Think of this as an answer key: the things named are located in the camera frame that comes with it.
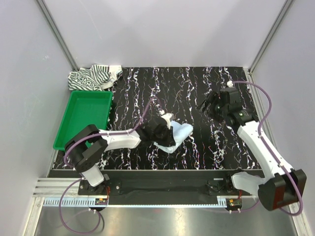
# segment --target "black and white striped fabric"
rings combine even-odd
[[[102,91],[112,87],[122,75],[120,65],[93,65],[90,69],[80,68],[68,76],[70,90]]]

